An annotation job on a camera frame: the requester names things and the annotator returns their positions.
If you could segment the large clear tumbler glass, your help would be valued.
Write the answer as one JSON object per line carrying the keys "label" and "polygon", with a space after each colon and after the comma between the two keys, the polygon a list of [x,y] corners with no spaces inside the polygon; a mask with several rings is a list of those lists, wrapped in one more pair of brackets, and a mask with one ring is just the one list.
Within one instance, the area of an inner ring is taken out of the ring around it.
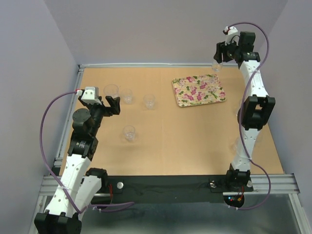
{"label": "large clear tumbler glass", "polygon": [[108,84],[103,89],[104,97],[112,97],[118,98],[119,97],[119,87],[115,84]]}

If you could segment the tall stemmed wine glass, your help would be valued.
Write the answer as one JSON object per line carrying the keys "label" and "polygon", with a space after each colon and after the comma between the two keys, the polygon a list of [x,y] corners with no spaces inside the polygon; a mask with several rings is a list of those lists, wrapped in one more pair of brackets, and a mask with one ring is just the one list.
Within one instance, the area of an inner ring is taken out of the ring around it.
{"label": "tall stemmed wine glass", "polygon": [[214,72],[220,72],[221,70],[222,70],[222,68],[223,68],[223,62],[218,62],[218,61],[216,61],[216,60],[214,60],[213,62],[212,62],[212,69],[213,69],[213,71]]}

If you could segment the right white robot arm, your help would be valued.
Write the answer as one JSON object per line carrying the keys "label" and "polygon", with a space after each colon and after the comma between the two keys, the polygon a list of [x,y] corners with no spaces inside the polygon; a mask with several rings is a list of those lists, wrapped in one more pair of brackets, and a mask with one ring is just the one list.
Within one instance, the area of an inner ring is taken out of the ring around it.
{"label": "right white robot arm", "polygon": [[214,60],[217,63],[234,60],[242,73],[245,90],[237,112],[240,139],[236,154],[224,179],[220,181],[226,192],[237,192],[251,187],[251,162],[257,137],[267,124],[275,106],[275,98],[266,91],[260,68],[259,53],[254,51],[255,33],[239,32],[226,27],[224,42],[216,45]]}

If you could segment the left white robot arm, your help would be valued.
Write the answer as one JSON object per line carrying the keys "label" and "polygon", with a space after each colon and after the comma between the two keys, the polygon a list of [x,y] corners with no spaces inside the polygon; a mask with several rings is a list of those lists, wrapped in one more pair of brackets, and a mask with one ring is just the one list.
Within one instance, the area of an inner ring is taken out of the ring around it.
{"label": "left white robot arm", "polygon": [[58,187],[43,213],[37,213],[34,224],[40,234],[79,234],[82,217],[96,192],[108,188],[104,169],[89,169],[98,140],[96,134],[102,119],[120,113],[120,98],[106,96],[106,107],[101,97],[78,98],[84,106],[73,115],[73,132],[66,165],[61,178],[55,177]]}

